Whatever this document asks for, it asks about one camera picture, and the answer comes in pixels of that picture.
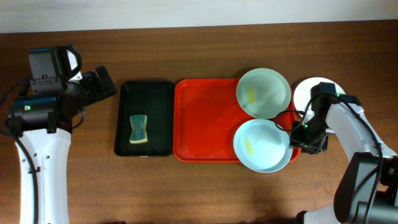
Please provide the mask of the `white plate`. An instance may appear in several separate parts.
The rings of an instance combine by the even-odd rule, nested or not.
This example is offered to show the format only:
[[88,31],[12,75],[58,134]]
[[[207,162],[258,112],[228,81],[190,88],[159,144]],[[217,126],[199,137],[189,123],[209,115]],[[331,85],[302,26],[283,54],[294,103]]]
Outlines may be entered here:
[[[344,89],[339,86],[336,82],[327,79],[327,78],[322,78],[322,77],[312,77],[312,78],[306,78],[295,86],[294,88],[294,94],[293,94],[293,103],[294,103],[294,108],[297,111],[305,111],[306,106],[308,102],[311,99],[311,89],[315,85],[319,84],[320,82],[323,83],[332,83],[335,85],[336,93],[338,94],[346,94]],[[307,114],[305,115],[305,118],[303,120],[302,126],[308,127],[307,123],[314,117],[314,112],[312,110],[312,105],[308,107]]]

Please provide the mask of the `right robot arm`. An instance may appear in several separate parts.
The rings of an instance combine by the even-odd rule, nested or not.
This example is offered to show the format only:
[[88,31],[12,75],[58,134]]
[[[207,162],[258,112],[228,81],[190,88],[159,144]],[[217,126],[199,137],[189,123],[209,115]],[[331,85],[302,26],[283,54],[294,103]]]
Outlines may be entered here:
[[331,205],[302,211],[296,223],[397,223],[397,154],[387,147],[367,121],[352,95],[336,92],[332,83],[321,82],[310,90],[307,121],[296,121],[290,145],[302,152],[324,150],[327,129],[336,134],[349,160]]

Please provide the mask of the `green and yellow sponge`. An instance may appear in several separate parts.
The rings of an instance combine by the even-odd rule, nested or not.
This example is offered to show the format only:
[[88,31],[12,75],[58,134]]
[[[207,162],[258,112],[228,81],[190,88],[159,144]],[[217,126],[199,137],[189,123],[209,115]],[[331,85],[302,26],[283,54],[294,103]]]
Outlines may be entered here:
[[145,114],[134,114],[129,117],[131,124],[131,144],[141,144],[148,141],[147,137],[147,116]]

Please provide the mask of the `light blue plate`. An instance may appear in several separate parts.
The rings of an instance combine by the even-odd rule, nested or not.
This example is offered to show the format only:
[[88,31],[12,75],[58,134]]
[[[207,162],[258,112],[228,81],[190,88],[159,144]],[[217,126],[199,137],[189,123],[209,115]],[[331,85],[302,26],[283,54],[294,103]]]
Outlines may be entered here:
[[292,157],[289,134],[268,119],[252,119],[235,132],[233,148],[247,168],[272,173],[283,169]]

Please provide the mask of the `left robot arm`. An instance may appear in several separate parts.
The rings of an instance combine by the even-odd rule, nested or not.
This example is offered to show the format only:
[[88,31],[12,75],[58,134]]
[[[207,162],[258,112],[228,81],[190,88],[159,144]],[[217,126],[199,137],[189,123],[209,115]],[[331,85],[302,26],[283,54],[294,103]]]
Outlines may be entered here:
[[21,223],[69,223],[67,160],[75,129],[72,119],[117,92],[104,66],[60,88],[55,82],[47,78],[43,90],[18,97],[5,122],[19,155]]

